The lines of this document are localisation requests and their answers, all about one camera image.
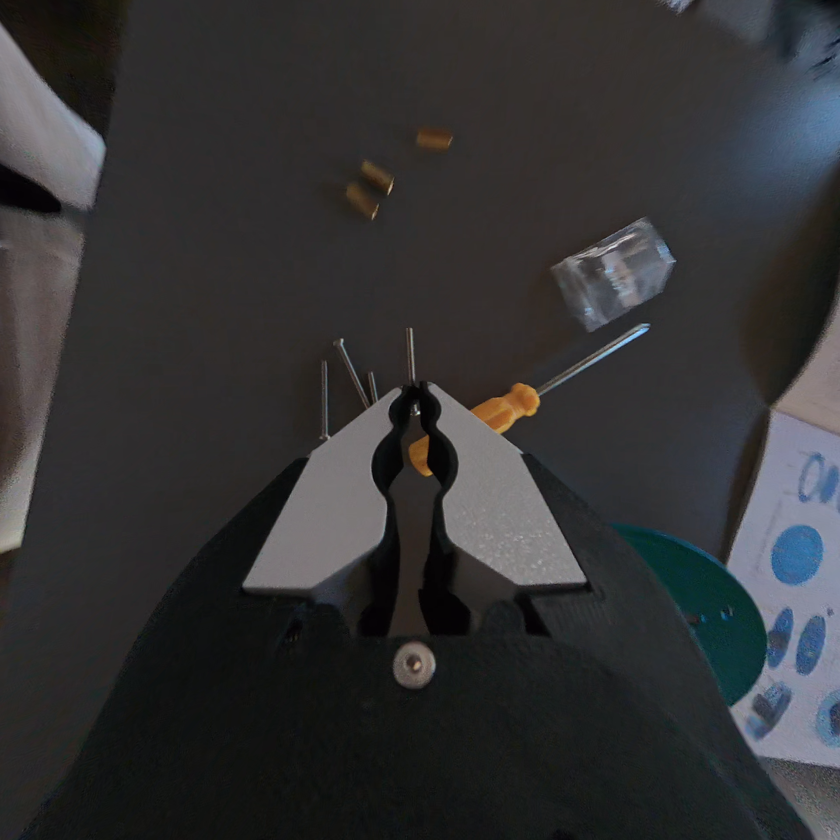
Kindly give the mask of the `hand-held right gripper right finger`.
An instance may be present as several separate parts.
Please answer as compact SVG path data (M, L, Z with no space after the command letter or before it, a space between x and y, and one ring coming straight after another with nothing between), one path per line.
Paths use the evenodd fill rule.
M431 382L419 405L439 483L418 592L429 633L468 635L498 602L587 592L525 455Z

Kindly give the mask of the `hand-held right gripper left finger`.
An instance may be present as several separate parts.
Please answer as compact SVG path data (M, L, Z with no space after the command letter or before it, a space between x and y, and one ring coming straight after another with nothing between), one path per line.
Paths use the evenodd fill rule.
M330 605L352 634L388 634L400 572L391 488L404 468L413 395L409 386L389 391L311 452L245 593Z

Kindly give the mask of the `printed instruction manual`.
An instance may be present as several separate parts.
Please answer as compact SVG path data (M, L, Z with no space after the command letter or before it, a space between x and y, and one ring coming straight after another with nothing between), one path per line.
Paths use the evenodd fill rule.
M766 632L732 715L764 758L839 765L838 436L772 413L728 556Z

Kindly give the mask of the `dark desk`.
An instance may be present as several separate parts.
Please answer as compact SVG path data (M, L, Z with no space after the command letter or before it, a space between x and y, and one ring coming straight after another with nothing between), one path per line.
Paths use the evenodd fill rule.
M656 2L135 4L4 627L2 838L168 584L314 442L332 339L396 385L414 327L468 402L541 379L580 338L549 266L641 216L677 257L653 328L514 439L609 519L718 549L797 98Z

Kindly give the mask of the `teal round plate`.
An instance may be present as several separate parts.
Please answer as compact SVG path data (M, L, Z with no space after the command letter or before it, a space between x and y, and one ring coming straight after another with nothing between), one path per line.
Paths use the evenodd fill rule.
M688 624L728 707L760 677L767 635L760 610L728 569L687 541L655 530L614 524L645 560Z

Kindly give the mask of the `clear plastic bag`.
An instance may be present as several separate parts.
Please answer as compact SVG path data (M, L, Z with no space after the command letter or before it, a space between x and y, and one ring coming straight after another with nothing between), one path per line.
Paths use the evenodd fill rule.
M551 266L572 318L592 333L660 294L676 265L648 217Z

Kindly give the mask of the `yellow handled screwdriver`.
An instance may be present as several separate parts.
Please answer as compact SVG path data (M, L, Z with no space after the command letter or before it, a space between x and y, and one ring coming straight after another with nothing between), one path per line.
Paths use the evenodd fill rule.
M641 338L650 327L648 322L639 323L539 387L517 383L507 393L492 397L472 408L471 413L496 433L504 434L518 420L533 416L538 411L543 396Z

